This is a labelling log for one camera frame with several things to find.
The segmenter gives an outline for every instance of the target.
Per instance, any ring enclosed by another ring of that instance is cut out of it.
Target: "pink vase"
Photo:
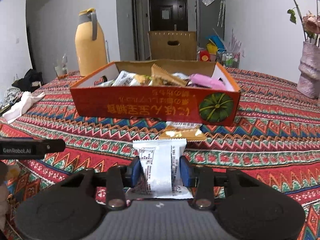
[[[309,98],[317,98],[320,93],[320,48],[304,42],[299,70],[301,75],[297,90]]]

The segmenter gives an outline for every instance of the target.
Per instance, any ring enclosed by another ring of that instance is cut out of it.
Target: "cardboard box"
[[[175,86],[94,87],[100,77],[116,79],[122,70],[151,75],[154,63],[170,73],[213,76],[225,83],[227,91]],[[240,99],[240,87],[222,65],[197,61],[112,62],[81,79],[70,91],[81,116],[150,117],[224,126],[232,125]]]
[[[150,31],[151,59],[196,60],[196,32]]]

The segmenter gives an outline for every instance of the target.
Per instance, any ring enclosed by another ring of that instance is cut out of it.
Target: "gray gripper base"
[[[187,201],[133,201],[123,211],[107,214],[83,240],[236,240],[212,213],[197,211]]]

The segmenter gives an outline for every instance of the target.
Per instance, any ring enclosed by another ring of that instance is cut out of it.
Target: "pink plastic item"
[[[201,74],[192,74],[190,80],[198,85],[209,87],[216,90],[227,90],[226,86],[218,79],[204,76]]]

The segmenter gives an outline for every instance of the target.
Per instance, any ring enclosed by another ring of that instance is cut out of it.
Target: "front door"
[[[151,31],[188,31],[187,0],[149,0]]]

